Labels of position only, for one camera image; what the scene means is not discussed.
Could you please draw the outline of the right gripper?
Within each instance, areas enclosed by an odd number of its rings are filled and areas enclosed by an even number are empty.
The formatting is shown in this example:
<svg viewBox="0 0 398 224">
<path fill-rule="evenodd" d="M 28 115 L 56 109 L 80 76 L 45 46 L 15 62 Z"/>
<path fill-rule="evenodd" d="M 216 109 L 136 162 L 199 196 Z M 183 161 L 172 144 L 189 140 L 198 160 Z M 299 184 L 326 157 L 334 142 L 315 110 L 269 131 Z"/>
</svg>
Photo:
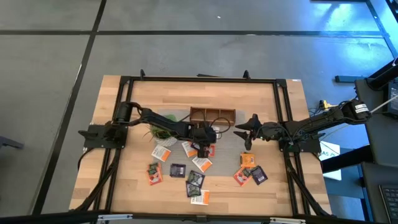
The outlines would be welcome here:
<svg viewBox="0 0 398 224">
<path fill-rule="evenodd" d="M 238 129 L 243 129 L 245 131 L 234 131 L 233 133 L 240 138 L 244 139 L 245 150 L 250 151 L 252 147 L 252 139 L 255 131 L 255 138 L 262 139 L 263 141 L 279 141 L 288 137 L 288 131 L 283 127 L 283 125 L 275 122 L 266 122 L 261 124 L 258 115 L 253 114 L 249 120 L 244 124 L 238 124 L 235 126 Z"/>
</svg>

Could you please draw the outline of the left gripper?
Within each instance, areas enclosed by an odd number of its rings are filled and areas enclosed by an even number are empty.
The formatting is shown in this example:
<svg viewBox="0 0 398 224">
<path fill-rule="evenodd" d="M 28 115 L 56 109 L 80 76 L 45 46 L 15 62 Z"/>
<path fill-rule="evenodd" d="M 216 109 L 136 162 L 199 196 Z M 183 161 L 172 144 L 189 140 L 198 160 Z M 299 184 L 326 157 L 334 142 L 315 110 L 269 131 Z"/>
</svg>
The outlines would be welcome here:
<svg viewBox="0 0 398 224">
<path fill-rule="evenodd" d="M 204 153 L 205 157 L 208 157 L 210 154 L 210 145 L 207 144 L 215 143 L 217 134 L 216 131 L 206 123 L 197 123 L 191 126 L 188 138 L 191 142 L 198 144 L 198 157 L 204 157 Z"/>
</svg>

